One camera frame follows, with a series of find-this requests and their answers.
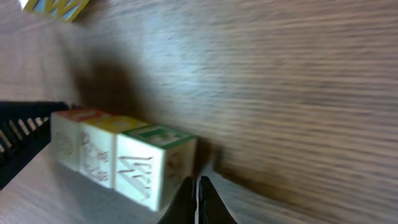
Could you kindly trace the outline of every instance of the wooden letter block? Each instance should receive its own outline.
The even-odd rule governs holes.
[[[52,154],[61,164],[72,170],[79,169],[81,143],[80,122],[86,119],[109,117],[98,110],[68,110],[51,114]]]
[[[146,125],[125,116],[82,122],[80,172],[103,187],[114,188],[116,136],[121,131]]]
[[[165,207],[192,173],[196,141],[159,125],[119,134],[115,190],[152,211]]]
[[[19,3],[24,11],[71,22],[87,5],[88,0],[19,0]]]

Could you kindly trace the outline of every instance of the alphabet block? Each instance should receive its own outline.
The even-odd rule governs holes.
[[[71,22],[87,5],[88,0],[19,0],[24,11]]]
[[[111,116],[99,110],[68,110],[51,114],[52,154],[71,170],[79,169],[80,122]]]
[[[197,138],[161,125],[118,135],[115,190],[158,211],[191,175]]]
[[[114,188],[116,136],[147,124],[134,118],[114,116],[82,122],[80,172],[103,187]]]

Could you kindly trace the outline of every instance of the green block edge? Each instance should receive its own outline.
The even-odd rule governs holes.
[[[180,140],[178,140],[178,141],[171,142],[171,143],[169,143],[169,144],[167,144],[167,145],[165,145],[165,146],[158,146],[158,145],[155,145],[155,144],[152,144],[152,143],[146,141],[144,138],[142,138],[142,137],[140,137],[140,136],[138,136],[138,135],[131,136],[131,135],[128,134],[128,133],[131,132],[131,131],[137,131],[137,130],[146,129],[146,128],[151,128],[151,127],[163,127],[163,128],[169,129],[169,130],[171,130],[171,131],[173,131],[173,132],[176,132],[176,133],[187,134],[188,136],[185,137],[185,138],[183,138],[183,139],[180,139]],[[125,135],[125,136],[127,136],[127,137],[129,137],[129,138],[136,139],[136,140],[140,140],[140,141],[142,141],[142,142],[144,142],[144,143],[146,143],[146,144],[149,144],[149,145],[154,146],[154,147],[158,147],[158,148],[160,148],[160,149],[165,149],[165,150],[174,148],[175,146],[181,145],[181,144],[183,144],[183,143],[186,143],[187,141],[190,141],[190,140],[192,140],[192,139],[196,139],[196,138],[197,138],[196,136],[194,136],[194,135],[192,135],[192,134],[190,134],[190,133],[188,133],[188,132],[176,130],[176,129],[174,129],[174,128],[170,128],[170,127],[168,127],[168,126],[161,125],[161,124],[150,124],[150,125],[143,126],[143,127],[140,127],[140,128],[133,128],[133,129],[130,129],[130,130],[127,130],[127,131],[123,131],[123,132],[121,132],[121,134],[123,134],[123,135]]]

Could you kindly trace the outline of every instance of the wooden table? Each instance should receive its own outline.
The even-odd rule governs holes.
[[[217,182],[243,223],[312,222],[296,212],[397,223],[397,12],[396,0],[92,0],[64,24],[2,0],[0,100],[66,101],[200,136],[219,173],[262,196]],[[49,164],[38,158],[2,201],[34,208],[32,220],[146,219]]]

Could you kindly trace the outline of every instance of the wooden block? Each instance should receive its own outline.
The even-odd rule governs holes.
[[[82,122],[84,137],[80,146],[80,172],[104,187],[114,188],[116,136],[121,131],[146,125],[125,116]]]
[[[79,169],[80,123],[86,119],[110,117],[99,110],[68,110],[51,114],[52,154],[61,164]]]
[[[71,22],[87,5],[88,0],[19,0],[24,11]]]
[[[118,135],[115,190],[158,211],[191,175],[197,138],[160,125]]]

